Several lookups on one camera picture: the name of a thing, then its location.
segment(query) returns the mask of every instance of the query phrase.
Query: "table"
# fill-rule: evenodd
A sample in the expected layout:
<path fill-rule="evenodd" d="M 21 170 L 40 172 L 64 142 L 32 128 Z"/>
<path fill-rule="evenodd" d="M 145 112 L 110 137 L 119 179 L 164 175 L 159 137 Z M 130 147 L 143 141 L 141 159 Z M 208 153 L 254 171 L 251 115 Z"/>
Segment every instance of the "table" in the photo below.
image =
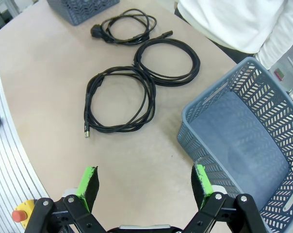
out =
<path fill-rule="evenodd" d="M 189 84 L 157 87 L 156 115 L 139 131 L 84 138 L 83 109 L 88 81 L 113 66 L 132 64 L 138 46 L 106 44 L 91 38 L 94 24 L 129 8 L 154 16 L 154 38 L 173 30 L 198 54 L 201 68 Z M 141 31 L 123 20 L 113 28 L 129 38 Z M 146 50 L 144 63 L 167 75 L 185 73 L 190 58 L 169 45 Z M 105 229 L 121 224 L 185 227 L 197 211 L 192 194 L 192 161 L 177 142 L 184 106 L 235 63 L 187 23 L 154 1 L 126 1 L 73 27 L 45 0 L 0 30 L 0 75 L 7 102 L 29 160 L 54 200 L 77 187 L 85 167 L 98 166 L 100 189 L 93 214 Z M 141 86 L 128 78 L 105 80 L 92 109 L 103 124 L 121 123 L 140 106 Z M 225 232 L 218 224 L 213 232 Z"/>

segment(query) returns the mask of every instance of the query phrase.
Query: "black cable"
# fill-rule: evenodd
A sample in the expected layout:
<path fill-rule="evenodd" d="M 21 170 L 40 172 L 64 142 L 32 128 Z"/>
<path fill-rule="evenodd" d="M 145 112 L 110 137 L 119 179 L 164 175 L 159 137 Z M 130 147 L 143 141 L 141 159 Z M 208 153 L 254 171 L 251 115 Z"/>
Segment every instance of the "black cable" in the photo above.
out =
<path fill-rule="evenodd" d="M 130 11 L 138 11 L 140 14 L 137 14 L 137 13 L 127 14 Z M 133 18 L 137 20 L 138 22 L 140 22 L 142 25 L 144 25 L 146 29 L 143 33 L 136 35 L 133 38 L 130 38 L 127 40 L 117 39 L 112 35 L 111 27 L 116 21 L 118 21 L 121 18 Z M 119 16 L 103 21 L 101 25 L 99 24 L 94 25 L 92 29 L 90 30 L 90 33 L 92 37 L 102 38 L 107 43 L 114 43 L 119 45 L 138 45 L 150 39 L 149 34 L 155 28 L 156 23 L 157 23 L 156 18 L 154 18 L 153 16 L 149 16 L 143 11 L 138 9 L 129 9 L 123 12 L 122 14 L 120 14 Z"/>
<path fill-rule="evenodd" d="M 172 35 L 172 31 L 166 32 L 162 34 L 161 36 L 148 40 L 146 41 L 135 54 L 134 57 L 134 66 L 139 67 L 143 69 L 151 78 L 154 79 L 154 82 L 156 85 L 160 86 L 182 86 L 190 81 L 192 81 L 196 75 L 199 72 L 200 68 L 200 59 L 196 52 L 187 44 L 185 44 L 182 41 L 176 40 L 176 39 L 171 39 L 171 38 L 166 38 L 168 36 Z M 193 66 L 192 69 L 189 73 L 180 75 L 180 76 L 166 76 L 162 74 L 158 74 L 150 69 L 148 69 L 143 63 L 141 62 L 142 54 L 146 50 L 147 47 L 155 45 L 155 44 L 160 44 L 160 43 L 165 43 L 169 45 L 176 46 L 183 51 L 185 51 L 192 59 Z"/>
<path fill-rule="evenodd" d="M 107 76 L 114 76 L 114 75 L 121 75 L 121 76 L 128 76 L 131 78 L 136 79 L 139 81 L 144 90 L 144 98 L 142 104 L 137 111 L 137 113 L 123 125 L 114 125 L 114 126 L 104 126 L 100 124 L 91 110 L 91 103 L 93 95 L 95 94 L 98 87 L 101 86 L 102 81 Z M 156 96 L 156 87 L 154 81 L 141 69 L 136 67 L 112 67 L 107 69 L 106 71 L 99 73 L 95 77 L 93 77 L 86 89 L 86 100 L 85 100 L 85 109 L 84 109 L 84 131 L 85 137 L 89 137 L 89 129 L 90 127 L 102 132 L 102 133 L 113 133 L 113 132 L 133 132 L 140 129 L 144 124 L 150 122 L 155 113 L 155 96 Z M 143 106 L 146 103 L 146 99 L 148 99 L 147 110 L 146 112 L 137 118 L 140 114 Z"/>

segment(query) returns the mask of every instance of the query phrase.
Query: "basket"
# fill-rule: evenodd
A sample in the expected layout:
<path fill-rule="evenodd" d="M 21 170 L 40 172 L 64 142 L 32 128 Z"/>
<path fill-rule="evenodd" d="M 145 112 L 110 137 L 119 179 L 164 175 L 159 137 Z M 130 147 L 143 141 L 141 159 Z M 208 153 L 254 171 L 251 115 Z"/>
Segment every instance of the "basket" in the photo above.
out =
<path fill-rule="evenodd" d="M 293 102 L 254 58 L 189 103 L 178 141 L 231 197 L 253 196 L 272 232 L 293 225 Z"/>
<path fill-rule="evenodd" d="M 72 25 L 119 3 L 119 0 L 47 0 L 49 6 Z"/>

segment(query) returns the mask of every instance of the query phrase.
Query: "person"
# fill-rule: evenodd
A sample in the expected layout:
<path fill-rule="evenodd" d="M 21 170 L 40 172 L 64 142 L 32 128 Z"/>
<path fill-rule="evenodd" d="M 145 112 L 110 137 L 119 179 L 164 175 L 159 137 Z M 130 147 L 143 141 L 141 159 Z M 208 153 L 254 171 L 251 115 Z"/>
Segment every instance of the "person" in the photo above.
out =
<path fill-rule="evenodd" d="M 179 0 L 175 14 L 236 63 L 254 56 L 270 69 L 293 45 L 293 0 Z"/>

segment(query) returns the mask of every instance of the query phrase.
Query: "person's arm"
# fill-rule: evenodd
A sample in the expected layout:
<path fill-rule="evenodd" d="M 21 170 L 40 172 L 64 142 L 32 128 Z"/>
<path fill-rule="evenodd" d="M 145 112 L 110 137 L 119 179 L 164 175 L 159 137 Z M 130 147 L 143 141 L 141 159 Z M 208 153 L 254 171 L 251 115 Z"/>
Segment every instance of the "person's arm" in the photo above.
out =
<path fill-rule="evenodd" d="M 293 0 L 288 0 L 272 33 L 266 39 L 260 51 L 255 54 L 255 57 L 266 69 L 270 69 L 292 45 Z"/>

